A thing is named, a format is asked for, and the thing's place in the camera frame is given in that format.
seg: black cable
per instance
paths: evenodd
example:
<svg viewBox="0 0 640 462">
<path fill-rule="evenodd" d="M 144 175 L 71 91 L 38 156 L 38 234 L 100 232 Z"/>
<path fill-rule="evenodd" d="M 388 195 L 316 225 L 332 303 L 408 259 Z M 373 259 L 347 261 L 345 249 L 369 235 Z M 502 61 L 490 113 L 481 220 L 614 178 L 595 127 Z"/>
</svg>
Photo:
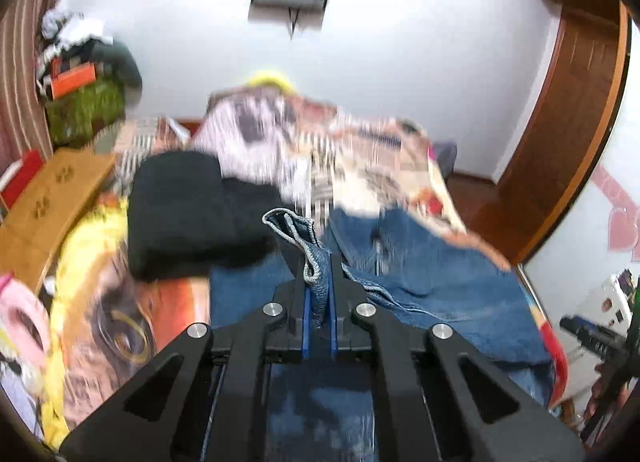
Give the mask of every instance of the black cable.
<svg viewBox="0 0 640 462">
<path fill-rule="evenodd" d="M 590 440 L 594 430 L 600 425 L 600 422 L 605 418 L 609 410 L 612 409 L 612 406 L 618 400 L 620 391 L 628 381 L 627 376 L 628 373 L 626 370 L 616 370 L 610 375 L 609 381 L 602 381 L 604 391 L 599 399 L 596 411 L 584 425 L 582 432 L 580 432 L 580 438 L 583 442 L 587 443 Z"/>
<path fill-rule="evenodd" d="M 296 17 L 293 17 L 293 9 L 289 7 L 289 21 L 291 22 L 291 38 L 293 38 L 293 33 L 296 31 L 296 25 L 298 24 L 298 16 L 300 16 L 300 9 L 295 9 Z"/>
</svg>

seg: wooden door frame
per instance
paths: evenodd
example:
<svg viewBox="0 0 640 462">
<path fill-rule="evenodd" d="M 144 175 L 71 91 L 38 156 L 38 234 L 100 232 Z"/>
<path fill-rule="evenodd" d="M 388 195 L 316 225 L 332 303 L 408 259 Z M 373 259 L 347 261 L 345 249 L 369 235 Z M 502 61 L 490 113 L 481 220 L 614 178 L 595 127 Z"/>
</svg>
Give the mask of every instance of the wooden door frame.
<svg viewBox="0 0 640 462">
<path fill-rule="evenodd" d="M 562 218 L 567 213 L 567 211 L 573 205 L 575 199 L 580 194 L 580 191 L 589 180 L 593 169 L 596 166 L 596 163 L 600 159 L 600 155 L 602 154 L 602 150 L 607 143 L 607 138 L 609 137 L 609 133 L 612 129 L 614 122 L 616 121 L 616 116 L 618 114 L 618 109 L 620 108 L 620 101 L 622 100 L 622 94 L 624 91 L 624 84 L 626 82 L 626 72 L 628 70 L 629 64 L 629 53 L 630 53 L 630 24 L 631 18 L 629 17 L 628 10 L 625 5 L 620 2 L 620 30 L 618 33 L 618 50 L 616 53 L 616 65 L 613 71 L 613 77 L 611 81 L 611 87 L 609 89 L 609 95 L 607 96 L 607 101 L 605 107 L 602 111 L 602 117 L 600 118 L 600 122 L 596 127 L 596 131 L 593 134 L 593 138 L 589 144 L 587 152 L 585 153 L 580 165 L 578 166 L 575 174 L 571 178 L 569 185 L 564 190 L 564 193 L 559 198 L 558 202 L 552 209 L 551 213 L 545 218 L 542 225 L 538 228 L 533 237 L 529 240 L 527 245 L 525 245 L 516 255 L 514 262 L 516 264 L 521 264 L 527 261 L 529 258 L 535 254 L 535 252 L 540 248 L 540 246 L 546 241 L 546 239 L 550 236 L 550 234 L 555 230 L 555 228 L 562 221 Z M 553 77 L 554 71 L 556 69 L 556 65 L 558 64 L 558 56 L 562 43 L 562 39 L 564 38 L 566 25 L 563 23 L 563 20 L 560 22 L 560 27 L 558 28 L 558 37 L 556 38 L 556 46 L 554 47 L 554 53 L 551 58 L 551 63 L 549 65 L 549 70 L 545 77 L 545 82 L 542 87 L 542 91 L 540 92 L 540 96 L 538 98 L 538 102 L 536 103 L 536 107 L 531 115 L 529 124 L 525 129 L 525 133 L 520 139 L 520 143 L 516 148 L 516 151 L 513 154 L 513 158 L 509 162 L 507 169 L 498 182 L 498 189 L 500 188 L 500 184 L 503 181 L 507 181 L 509 175 L 513 172 L 513 165 L 515 163 L 515 159 L 518 158 L 518 155 L 522 152 L 524 145 L 527 142 L 529 137 L 530 128 L 535 124 L 536 119 L 538 118 L 540 112 L 542 111 L 542 105 L 548 94 L 548 90 L 551 84 L 551 79 Z"/>
</svg>

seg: bed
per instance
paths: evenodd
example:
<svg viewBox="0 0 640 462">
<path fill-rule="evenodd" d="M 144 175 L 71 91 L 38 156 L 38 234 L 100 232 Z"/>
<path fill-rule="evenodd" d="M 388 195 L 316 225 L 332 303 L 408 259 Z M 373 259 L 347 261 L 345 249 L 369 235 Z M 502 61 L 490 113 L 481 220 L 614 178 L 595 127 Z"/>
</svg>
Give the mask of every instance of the bed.
<svg viewBox="0 0 640 462">
<path fill-rule="evenodd" d="M 17 371 L 3 372 L 2 385 L 5 391 L 12 385 L 10 397 L 13 395 L 20 416 L 50 447 L 59 447 L 70 430 L 185 327 L 209 321 L 206 279 L 149 284 L 137 282 L 128 272 L 126 195 L 137 166 L 150 154 L 184 147 L 217 153 L 223 173 L 278 184 L 282 193 L 289 194 L 296 212 L 312 218 L 320 232 L 334 206 L 367 215 L 394 204 L 446 242 L 477 249 L 498 268 L 510 268 L 498 251 L 466 230 L 451 201 L 439 166 L 441 162 L 447 169 L 452 167 L 451 145 L 432 143 L 410 121 L 362 121 L 333 105 L 313 102 L 269 83 L 212 95 L 203 121 L 184 121 L 191 136 L 165 118 L 120 122 L 97 135 L 92 150 L 116 155 L 115 176 L 66 236 L 52 271 L 56 290 L 50 308 L 39 302 L 49 330 L 40 333 L 42 362 L 30 365 L 38 383 L 31 381 L 20 392 L 20 384 L 15 389 Z M 244 96 L 274 100 L 257 110 L 270 114 L 277 109 L 285 115 L 279 122 L 266 116 L 259 125 L 265 145 L 255 158 L 262 169 L 245 158 L 248 130 L 237 128 L 241 122 L 233 106 Z M 236 134 L 229 133 L 229 126 L 220 129 L 225 118 L 230 118 Z M 294 134 L 284 131 L 287 125 L 296 128 Z M 256 139 L 255 128 L 251 132 Z M 284 157 L 283 145 L 295 148 L 296 155 Z M 337 146 L 351 150 L 353 164 L 336 159 Z M 309 153 L 311 160 L 301 160 L 303 153 Z M 328 183 L 332 186 L 329 196 Z M 534 299 L 529 294 L 526 298 L 553 359 L 555 380 L 548 403 L 553 407 L 566 384 L 566 359 Z M 0 334 L 4 359 L 13 362 L 14 368 L 20 364 L 26 368 L 19 348 L 7 349 L 9 342 L 10 338 Z M 7 374 L 12 374 L 11 381 Z"/>
</svg>

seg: blue jeans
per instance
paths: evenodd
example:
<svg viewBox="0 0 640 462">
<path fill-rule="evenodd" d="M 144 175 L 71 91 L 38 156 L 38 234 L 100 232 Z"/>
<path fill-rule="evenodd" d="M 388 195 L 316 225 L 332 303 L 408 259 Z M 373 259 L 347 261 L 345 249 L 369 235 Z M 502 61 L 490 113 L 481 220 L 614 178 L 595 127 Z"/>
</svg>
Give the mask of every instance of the blue jeans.
<svg viewBox="0 0 640 462">
<path fill-rule="evenodd" d="M 377 219 L 334 210 L 322 242 L 312 221 L 290 210 L 272 210 L 263 221 L 305 254 L 316 328 L 326 315 L 329 254 L 340 253 L 345 273 L 371 301 L 414 326 L 449 323 L 538 402 L 548 402 L 550 357 L 522 288 L 513 273 L 501 272 L 480 252 L 449 246 L 401 210 Z M 292 279 L 277 252 L 250 268 L 213 268 L 212 326 L 239 320 Z M 322 356 L 300 366 L 274 366 L 268 460 L 376 460 L 370 389 L 365 366 L 337 366 Z"/>
</svg>

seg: white wall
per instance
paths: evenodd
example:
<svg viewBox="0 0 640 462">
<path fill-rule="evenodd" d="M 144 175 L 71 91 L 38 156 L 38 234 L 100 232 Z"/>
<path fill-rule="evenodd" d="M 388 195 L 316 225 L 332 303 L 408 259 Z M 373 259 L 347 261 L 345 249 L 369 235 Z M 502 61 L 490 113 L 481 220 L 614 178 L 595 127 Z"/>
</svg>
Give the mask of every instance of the white wall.
<svg viewBox="0 0 640 462">
<path fill-rule="evenodd" d="M 626 86 L 620 111 L 598 164 L 618 181 L 640 205 L 640 32 L 634 25 Z M 524 271 L 564 344 L 568 335 L 559 329 L 560 318 L 572 314 L 588 294 L 612 274 L 629 268 L 637 277 L 640 263 L 630 251 L 609 250 L 611 202 L 590 180 L 562 223 L 527 262 Z M 588 387 L 593 371 L 572 374 Z"/>
<path fill-rule="evenodd" d="M 529 124 L 529 119 L 531 118 L 533 109 L 536 107 L 536 104 L 538 102 L 540 92 L 542 91 L 542 87 L 545 83 L 546 73 L 549 70 L 549 63 L 554 53 L 554 48 L 556 47 L 556 39 L 558 37 L 558 28 L 560 26 L 560 13 L 562 11 L 562 5 L 550 4 L 549 9 L 552 13 L 552 19 L 549 23 L 549 30 L 546 35 L 545 47 L 543 48 L 542 57 L 540 58 L 540 63 L 538 65 L 538 72 L 536 73 L 536 77 L 534 78 L 531 85 L 529 96 L 527 97 L 524 109 L 522 110 L 520 117 L 516 122 L 516 126 L 513 130 L 513 133 L 511 134 L 511 138 L 507 142 L 507 147 L 502 152 L 502 156 L 498 161 L 498 165 L 495 168 L 494 174 L 492 175 L 492 180 L 496 184 L 507 169 L 511 157 L 516 152 L 516 148 L 520 143 L 522 134 L 524 134 L 524 131 L 527 129 L 527 124 Z"/>
<path fill-rule="evenodd" d="M 131 116 L 198 118 L 212 90 L 279 70 L 300 92 L 356 115 L 408 117 L 433 138 L 455 139 L 458 167 L 483 176 L 526 124 L 558 28 L 544 0 L 330 0 L 322 27 L 302 26 L 293 40 L 284 22 L 248 20 L 250 0 L 63 7 L 102 17 L 129 46 L 145 81 Z"/>
</svg>

